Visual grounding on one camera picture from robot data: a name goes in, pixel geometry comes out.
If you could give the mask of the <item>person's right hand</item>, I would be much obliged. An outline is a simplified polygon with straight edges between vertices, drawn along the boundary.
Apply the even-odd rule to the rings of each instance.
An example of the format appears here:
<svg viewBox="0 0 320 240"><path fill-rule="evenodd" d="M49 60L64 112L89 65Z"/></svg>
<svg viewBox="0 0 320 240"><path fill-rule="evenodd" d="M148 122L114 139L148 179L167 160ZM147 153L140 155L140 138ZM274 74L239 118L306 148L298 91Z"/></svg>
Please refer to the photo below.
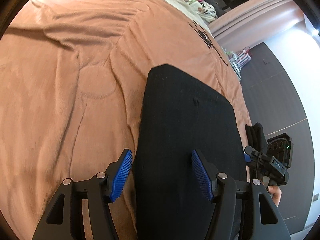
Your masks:
<svg viewBox="0 0 320 240"><path fill-rule="evenodd" d="M276 205L276 207L278 207L280 204L281 195L282 195L282 191L280 187L276 185L272 185L272 186L268 186L266 189L268 193L272 195L272 200Z"/></svg>

